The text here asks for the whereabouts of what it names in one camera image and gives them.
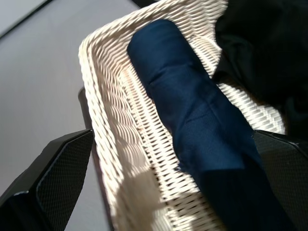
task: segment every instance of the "black fabric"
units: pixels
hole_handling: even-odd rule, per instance
[[[293,231],[266,178],[253,130],[209,78],[174,23],[158,20],[132,38],[128,55],[172,133],[183,170],[229,231]]]
[[[230,76],[286,115],[291,136],[308,139],[308,1],[230,0],[216,23],[222,57],[214,80]]]

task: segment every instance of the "gray surface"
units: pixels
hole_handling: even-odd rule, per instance
[[[0,36],[46,0],[0,0]]]
[[[78,47],[136,9],[128,0],[54,0],[0,40],[0,193],[47,143],[84,129]],[[92,158],[67,231],[107,230]]]

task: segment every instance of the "woven texture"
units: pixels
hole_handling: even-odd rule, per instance
[[[138,79],[126,49],[156,19],[173,21],[212,75],[220,57],[214,26],[224,0],[163,0],[89,35],[79,58],[103,180],[116,230],[220,231],[192,178],[177,171],[172,137]],[[220,89],[253,128],[284,133],[280,114],[234,83]]]
[[[299,231],[308,230],[308,158],[292,144],[256,133],[274,194]]]
[[[67,143],[37,186],[37,199],[54,231],[64,231],[83,187],[93,143],[90,132]]]

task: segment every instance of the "rolled fabric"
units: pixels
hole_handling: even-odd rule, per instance
[[[252,128],[176,25],[150,23],[133,36],[128,55],[172,133],[180,165],[228,230],[295,230],[271,191]]]

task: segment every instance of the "wicker basket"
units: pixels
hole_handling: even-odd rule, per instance
[[[212,75],[219,60],[214,23],[224,0],[163,0],[89,35],[79,50],[112,222],[120,231],[220,231],[192,178],[179,172],[172,137],[146,96],[126,48],[137,30],[165,18],[177,24]],[[280,114],[233,83],[220,89],[253,128],[284,133]]]

